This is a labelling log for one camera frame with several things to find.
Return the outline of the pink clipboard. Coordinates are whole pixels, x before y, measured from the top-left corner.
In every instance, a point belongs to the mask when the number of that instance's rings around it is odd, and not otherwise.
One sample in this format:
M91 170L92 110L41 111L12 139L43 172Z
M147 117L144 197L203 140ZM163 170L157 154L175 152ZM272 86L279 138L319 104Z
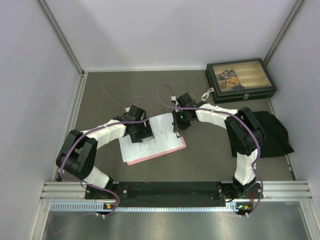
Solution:
M148 138L142 143L131 143L130 140L125 143L125 139L119 140L122 160L129 166L145 162L160 156L171 154L173 152L185 149L187 144L183 137L160 143L155 138Z

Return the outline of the form paper sheet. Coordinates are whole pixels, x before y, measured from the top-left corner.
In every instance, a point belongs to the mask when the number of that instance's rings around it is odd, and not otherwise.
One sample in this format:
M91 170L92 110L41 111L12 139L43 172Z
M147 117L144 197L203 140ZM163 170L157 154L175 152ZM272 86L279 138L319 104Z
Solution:
M184 138L174 133L173 114L165 113L149 119L153 136L133 143L129 135L119 139L123 162L134 165L170 154L187 147Z

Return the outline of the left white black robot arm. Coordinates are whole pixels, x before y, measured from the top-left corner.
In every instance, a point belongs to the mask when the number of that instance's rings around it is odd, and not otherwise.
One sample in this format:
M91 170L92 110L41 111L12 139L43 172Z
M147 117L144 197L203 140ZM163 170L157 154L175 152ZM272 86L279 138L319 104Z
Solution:
M112 178L95 166L96 155L101 147L127 136L134 144L153 136L146 111L135 105L130 106L123 115L96 128L71 130L56 158L60 177L64 180L66 172L85 182L105 199L115 195Z

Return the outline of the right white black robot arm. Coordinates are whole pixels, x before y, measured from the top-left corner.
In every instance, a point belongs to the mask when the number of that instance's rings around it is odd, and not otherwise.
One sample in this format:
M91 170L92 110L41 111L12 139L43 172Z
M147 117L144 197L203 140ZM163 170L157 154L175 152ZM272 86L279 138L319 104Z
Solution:
M213 124L227 131L231 149L236 153L236 170L232 179L232 197L245 198L256 183L256 161L261 155L265 131L250 108L225 109L205 101L196 103L188 93L171 97L173 132L180 134L192 121Z

